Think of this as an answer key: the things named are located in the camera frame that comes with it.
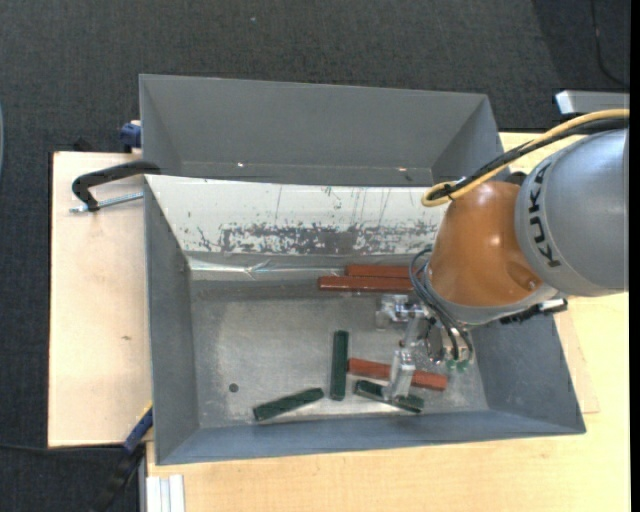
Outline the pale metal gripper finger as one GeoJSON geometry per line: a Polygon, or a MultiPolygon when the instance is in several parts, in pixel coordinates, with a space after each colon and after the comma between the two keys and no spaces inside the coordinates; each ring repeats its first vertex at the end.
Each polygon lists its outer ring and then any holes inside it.
{"type": "Polygon", "coordinates": [[[399,396],[406,398],[409,395],[415,364],[409,352],[402,351],[399,361],[399,396]]]}
{"type": "Polygon", "coordinates": [[[393,400],[399,393],[401,367],[402,351],[395,350],[389,373],[389,383],[386,387],[386,398],[388,400],[393,400]]]}

